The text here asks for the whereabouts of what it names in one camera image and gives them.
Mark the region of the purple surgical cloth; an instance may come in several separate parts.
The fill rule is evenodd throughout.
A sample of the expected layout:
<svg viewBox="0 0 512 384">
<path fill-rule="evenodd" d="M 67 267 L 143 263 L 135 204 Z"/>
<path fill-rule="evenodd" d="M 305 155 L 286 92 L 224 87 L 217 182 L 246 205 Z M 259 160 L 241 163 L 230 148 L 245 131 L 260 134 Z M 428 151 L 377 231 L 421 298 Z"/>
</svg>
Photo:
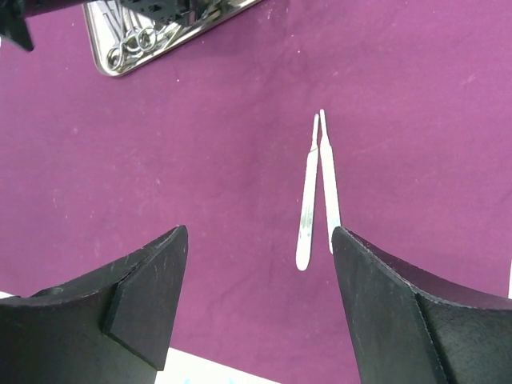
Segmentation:
<svg viewBox="0 0 512 384">
<path fill-rule="evenodd" d="M 82 9 L 1 47 L 1 289 L 29 296 L 184 225 L 171 344 L 282 383 L 356 383 L 316 195 L 295 265 L 313 119 L 343 224 L 504 296 L 511 264 L 511 4 L 264 1 L 121 78 Z"/>
</svg>

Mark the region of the steel instrument tray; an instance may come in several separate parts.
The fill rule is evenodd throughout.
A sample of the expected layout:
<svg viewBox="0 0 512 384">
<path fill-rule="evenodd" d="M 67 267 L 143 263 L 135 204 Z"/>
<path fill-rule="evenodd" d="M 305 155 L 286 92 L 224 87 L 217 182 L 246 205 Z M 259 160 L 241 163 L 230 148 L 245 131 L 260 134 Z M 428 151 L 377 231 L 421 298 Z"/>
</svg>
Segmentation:
<svg viewBox="0 0 512 384">
<path fill-rule="evenodd" d="M 153 21 L 139 11 L 122 6 L 119 1 L 93 1 L 82 8 L 96 68 L 105 76 L 119 77 L 256 4 L 256 1 L 214 1 L 190 26 Z"/>
</svg>

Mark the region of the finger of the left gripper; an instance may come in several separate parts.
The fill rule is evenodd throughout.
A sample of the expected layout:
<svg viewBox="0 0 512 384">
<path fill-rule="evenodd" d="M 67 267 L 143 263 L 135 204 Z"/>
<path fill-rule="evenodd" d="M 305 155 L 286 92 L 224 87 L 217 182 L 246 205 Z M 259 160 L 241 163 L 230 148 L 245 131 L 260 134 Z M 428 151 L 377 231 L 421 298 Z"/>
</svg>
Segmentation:
<svg viewBox="0 0 512 384">
<path fill-rule="evenodd" d="M 0 11 L 1 36 L 24 51 L 33 51 L 34 44 L 25 20 L 25 2 L 23 0 L 1 0 Z"/>
</svg>

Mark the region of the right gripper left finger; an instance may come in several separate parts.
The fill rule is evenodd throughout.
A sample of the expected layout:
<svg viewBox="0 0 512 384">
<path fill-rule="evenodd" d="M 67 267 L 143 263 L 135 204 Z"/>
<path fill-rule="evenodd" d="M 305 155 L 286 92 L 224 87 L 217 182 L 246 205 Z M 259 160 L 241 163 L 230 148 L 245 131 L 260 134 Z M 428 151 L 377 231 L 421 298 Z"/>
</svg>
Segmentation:
<svg viewBox="0 0 512 384">
<path fill-rule="evenodd" d="M 1 301 L 4 383 L 152 383 L 166 364 L 188 252 L 178 226 L 29 297 Z"/>
</svg>

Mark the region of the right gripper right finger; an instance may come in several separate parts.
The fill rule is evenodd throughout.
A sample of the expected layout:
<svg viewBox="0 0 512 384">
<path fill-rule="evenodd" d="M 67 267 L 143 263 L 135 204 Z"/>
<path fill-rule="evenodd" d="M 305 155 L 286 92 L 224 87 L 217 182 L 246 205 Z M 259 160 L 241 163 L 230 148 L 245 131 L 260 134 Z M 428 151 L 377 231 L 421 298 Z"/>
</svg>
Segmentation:
<svg viewBox="0 0 512 384">
<path fill-rule="evenodd" d="M 363 383 L 509 383 L 511 300 L 440 278 L 342 227 L 334 265 Z"/>
</svg>

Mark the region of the steel tweezers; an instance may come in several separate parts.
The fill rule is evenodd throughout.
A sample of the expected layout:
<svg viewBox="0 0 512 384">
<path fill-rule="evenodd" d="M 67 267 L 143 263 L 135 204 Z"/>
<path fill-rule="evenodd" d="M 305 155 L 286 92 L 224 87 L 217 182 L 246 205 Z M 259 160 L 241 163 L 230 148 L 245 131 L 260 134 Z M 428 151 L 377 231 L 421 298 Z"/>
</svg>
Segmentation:
<svg viewBox="0 0 512 384">
<path fill-rule="evenodd" d="M 318 171 L 318 128 L 319 115 L 316 114 L 314 116 L 310 150 L 306 157 L 305 181 L 295 255 L 296 267 L 300 271 L 305 271 L 307 269 L 310 262 L 312 248 L 314 205 Z"/>
<path fill-rule="evenodd" d="M 319 111 L 322 137 L 320 141 L 320 158 L 322 165 L 322 180 L 326 205 L 326 224 L 330 252 L 333 253 L 332 236 L 334 229 L 341 225 L 341 215 L 338 200 L 338 188 L 334 166 L 334 155 L 327 132 L 326 112 Z"/>
</svg>

